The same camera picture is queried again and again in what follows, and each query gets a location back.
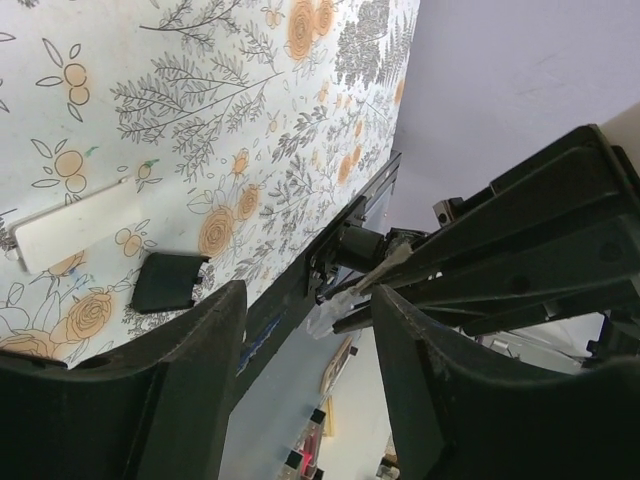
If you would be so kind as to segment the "clear handle screwdriver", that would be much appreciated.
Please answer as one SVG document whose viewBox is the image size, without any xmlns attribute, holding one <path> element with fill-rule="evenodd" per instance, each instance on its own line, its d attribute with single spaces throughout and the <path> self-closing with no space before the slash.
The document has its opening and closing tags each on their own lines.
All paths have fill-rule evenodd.
<svg viewBox="0 0 640 480">
<path fill-rule="evenodd" d="M 306 332 L 314 339 L 321 339 L 329 334 L 346 334 L 370 327 L 371 288 L 394 267 L 406 262 L 412 254 L 408 241 L 392 247 L 391 252 L 371 272 L 349 285 L 341 285 L 330 299 L 323 300 L 309 314 Z"/>
</svg>

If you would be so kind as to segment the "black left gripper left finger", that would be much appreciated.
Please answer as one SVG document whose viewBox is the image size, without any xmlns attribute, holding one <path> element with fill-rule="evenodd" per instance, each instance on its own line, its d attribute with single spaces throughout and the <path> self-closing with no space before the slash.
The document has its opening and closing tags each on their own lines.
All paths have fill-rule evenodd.
<svg viewBox="0 0 640 480">
<path fill-rule="evenodd" d="M 2 477 L 216 478 L 246 311 L 245 284 L 231 281 L 72 370 L 3 354 Z"/>
</svg>

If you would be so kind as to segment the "black battery cover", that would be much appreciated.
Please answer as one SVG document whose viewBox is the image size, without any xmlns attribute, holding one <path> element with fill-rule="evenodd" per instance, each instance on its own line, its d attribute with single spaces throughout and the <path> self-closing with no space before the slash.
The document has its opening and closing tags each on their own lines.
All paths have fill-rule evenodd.
<svg viewBox="0 0 640 480">
<path fill-rule="evenodd" d="M 143 262 L 134 286 L 131 308 L 139 314 L 166 313 L 195 305 L 193 290 L 202 282 L 200 255 L 151 253 Z"/>
</svg>

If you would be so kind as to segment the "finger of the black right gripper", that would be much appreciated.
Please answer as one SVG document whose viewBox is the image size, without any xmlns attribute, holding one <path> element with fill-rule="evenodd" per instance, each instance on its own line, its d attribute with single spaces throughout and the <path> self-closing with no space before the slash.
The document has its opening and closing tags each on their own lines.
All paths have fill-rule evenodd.
<svg viewBox="0 0 640 480">
<path fill-rule="evenodd" d="M 596 126 L 451 206 L 381 277 L 417 309 L 470 336 L 590 313 L 638 332 L 639 175 Z"/>
</svg>

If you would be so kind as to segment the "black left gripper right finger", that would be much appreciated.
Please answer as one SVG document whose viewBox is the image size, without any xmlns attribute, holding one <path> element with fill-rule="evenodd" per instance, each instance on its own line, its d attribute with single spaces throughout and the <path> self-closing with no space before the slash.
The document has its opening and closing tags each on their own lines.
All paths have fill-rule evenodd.
<svg viewBox="0 0 640 480">
<path fill-rule="evenodd" d="M 639 362 L 567 375 L 496 353 L 393 289 L 371 299 L 404 479 L 635 479 Z"/>
</svg>

